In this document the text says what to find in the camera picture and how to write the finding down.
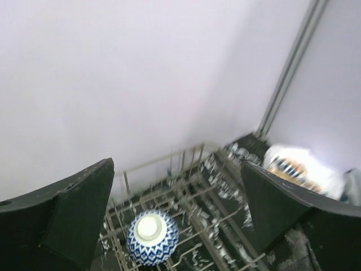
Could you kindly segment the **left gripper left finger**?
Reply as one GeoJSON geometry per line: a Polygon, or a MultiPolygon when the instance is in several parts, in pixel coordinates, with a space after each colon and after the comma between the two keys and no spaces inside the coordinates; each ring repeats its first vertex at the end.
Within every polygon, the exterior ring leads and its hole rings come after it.
{"type": "Polygon", "coordinates": [[[115,175],[111,158],[1,202],[1,270],[90,270],[115,175]]]}

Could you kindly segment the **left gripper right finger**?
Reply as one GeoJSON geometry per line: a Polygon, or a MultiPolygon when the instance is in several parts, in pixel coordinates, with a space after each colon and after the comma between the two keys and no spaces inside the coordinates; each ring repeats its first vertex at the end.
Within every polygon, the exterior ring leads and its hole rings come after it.
{"type": "Polygon", "coordinates": [[[241,178],[271,270],[360,270],[360,207],[288,182],[253,163],[241,178]]]}

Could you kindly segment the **red patterned bowl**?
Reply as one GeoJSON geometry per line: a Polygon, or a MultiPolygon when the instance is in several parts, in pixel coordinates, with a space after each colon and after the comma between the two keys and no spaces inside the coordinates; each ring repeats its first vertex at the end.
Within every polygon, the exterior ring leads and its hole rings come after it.
{"type": "Polygon", "coordinates": [[[166,261],[179,242],[176,221],[159,209],[147,209],[135,216],[126,233],[130,258],[143,266],[155,266],[166,261]]]}

